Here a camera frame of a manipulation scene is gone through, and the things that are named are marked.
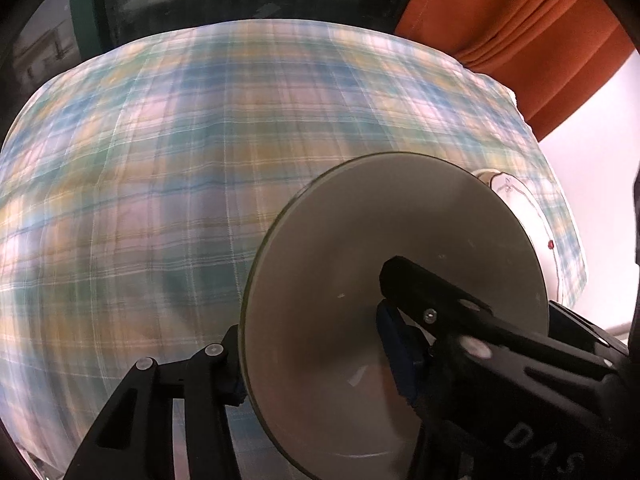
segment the round plate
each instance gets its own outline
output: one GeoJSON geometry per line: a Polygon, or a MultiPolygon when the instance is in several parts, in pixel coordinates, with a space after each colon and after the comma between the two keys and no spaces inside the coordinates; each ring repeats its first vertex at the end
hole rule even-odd
{"type": "Polygon", "coordinates": [[[545,334],[545,283],[509,208],[437,158],[379,153],[313,181],[280,213],[244,292],[244,380],[273,443],[322,480],[404,479],[420,426],[376,331],[378,275],[405,256],[545,334]]]}

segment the white surface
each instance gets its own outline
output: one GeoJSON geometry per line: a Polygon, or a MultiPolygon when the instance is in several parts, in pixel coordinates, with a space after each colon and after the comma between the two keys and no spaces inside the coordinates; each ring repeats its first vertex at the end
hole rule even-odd
{"type": "Polygon", "coordinates": [[[640,55],[540,143],[574,213],[589,279],[575,310],[630,322],[638,290],[633,184],[640,161],[640,55]]]}

